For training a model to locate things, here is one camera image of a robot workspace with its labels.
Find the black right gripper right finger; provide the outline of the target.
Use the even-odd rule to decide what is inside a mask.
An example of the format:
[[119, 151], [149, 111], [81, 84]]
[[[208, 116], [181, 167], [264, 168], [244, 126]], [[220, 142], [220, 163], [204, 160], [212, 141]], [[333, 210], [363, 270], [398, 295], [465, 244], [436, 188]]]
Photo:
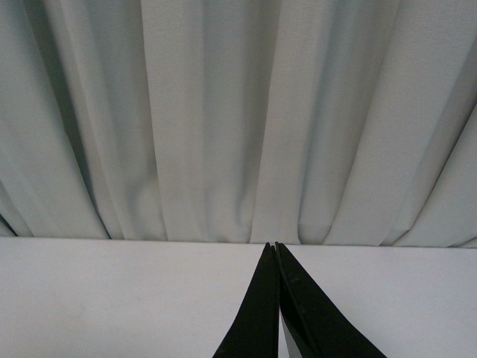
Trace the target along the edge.
[[302, 357], [383, 357], [335, 306], [295, 256], [275, 244], [280, 311]]

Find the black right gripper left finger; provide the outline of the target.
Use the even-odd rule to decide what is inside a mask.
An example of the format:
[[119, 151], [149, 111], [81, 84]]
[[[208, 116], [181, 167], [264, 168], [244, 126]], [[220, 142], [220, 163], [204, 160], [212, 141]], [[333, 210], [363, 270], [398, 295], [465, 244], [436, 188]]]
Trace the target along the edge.
[[273, 358], [279, 346], [279, 267], [266, 244], [238, 313], [215, 357]]

